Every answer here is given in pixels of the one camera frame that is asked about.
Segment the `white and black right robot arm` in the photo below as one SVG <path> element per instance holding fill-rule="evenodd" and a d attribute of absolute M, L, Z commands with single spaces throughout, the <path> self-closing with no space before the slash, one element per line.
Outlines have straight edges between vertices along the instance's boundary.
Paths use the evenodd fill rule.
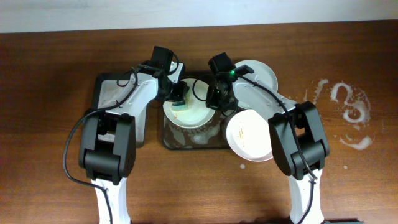
<path fill-rule="evenodd" d="M 291 223 L 323 223 L 320 177 L 330 153 L 316 106 L 296 103 L 235 71 L 217 73 L 206 106 L 226 111 L 242 101 L 267 121 L 272 154 L 289 180 Z"/>

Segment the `green and yellow sponge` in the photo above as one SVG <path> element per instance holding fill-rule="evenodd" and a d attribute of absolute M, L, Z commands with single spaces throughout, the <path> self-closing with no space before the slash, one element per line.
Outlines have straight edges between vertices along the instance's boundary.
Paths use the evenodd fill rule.
<path fill-rule="evenodd" d="M 184 97 L 180 101 L 172 102 L 171 110 L 173 111 L 185 111 L 188 109 L 188 98 Z"/>

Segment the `cream white plate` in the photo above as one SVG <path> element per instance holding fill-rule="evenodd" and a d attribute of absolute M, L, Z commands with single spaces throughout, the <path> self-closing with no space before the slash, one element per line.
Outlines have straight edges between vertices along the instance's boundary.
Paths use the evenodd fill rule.
<path fill-rule="evenodd" d="M 183 81 L 189 87 L 189 91 L 185 95 L 185 104 L 173 106 L 172 102 L 166 101 L 163 104 L 163 110 L 173 124 L 187 129 L 198 128 L 213 117 L 215 110 L 206 107 L 206 103 L 198 100 L 193 94 L 194 78 L 186 78 Z"/>

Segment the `pale grey plate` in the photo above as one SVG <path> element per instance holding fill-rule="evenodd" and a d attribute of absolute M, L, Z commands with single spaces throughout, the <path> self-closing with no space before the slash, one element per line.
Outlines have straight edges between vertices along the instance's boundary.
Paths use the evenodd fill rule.
<path fill-rule="evenodd" d="M 233 89 L 239 107 L 249 110 L 258 104 L 279 105 L 274 97 L 259 88 L 260 85 L 274 93 L 278 91 L 277 77 L 268 65 L 257 60 L 243 60 L 236 63 L 235 67 L 229 74 L 236 79 Z"/>

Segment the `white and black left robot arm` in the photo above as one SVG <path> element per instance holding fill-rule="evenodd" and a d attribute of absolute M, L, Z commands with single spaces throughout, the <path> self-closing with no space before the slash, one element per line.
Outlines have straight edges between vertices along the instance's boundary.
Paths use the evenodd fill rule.
<path fill-rule="evenodd" d="M 126 184 L 144 143 L 147 105 L 180 101 L 187 90 L 183 63 L 145 63 L 125 75 L 96 77 L 93 103 L 83 121 L 78 163 L 96 190 L 100 223 L 130 223 Z"/>

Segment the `pale pink plate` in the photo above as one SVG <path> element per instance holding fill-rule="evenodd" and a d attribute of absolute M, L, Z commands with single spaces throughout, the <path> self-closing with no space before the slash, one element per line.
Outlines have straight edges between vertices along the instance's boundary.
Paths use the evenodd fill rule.
<path fill-rule="evenodd" d="M 254 110 L 238 112 L 230 119 L 226 139 L 233 152 L 245 160 L 263 162 L 273 158 L 269 125 Z"/>

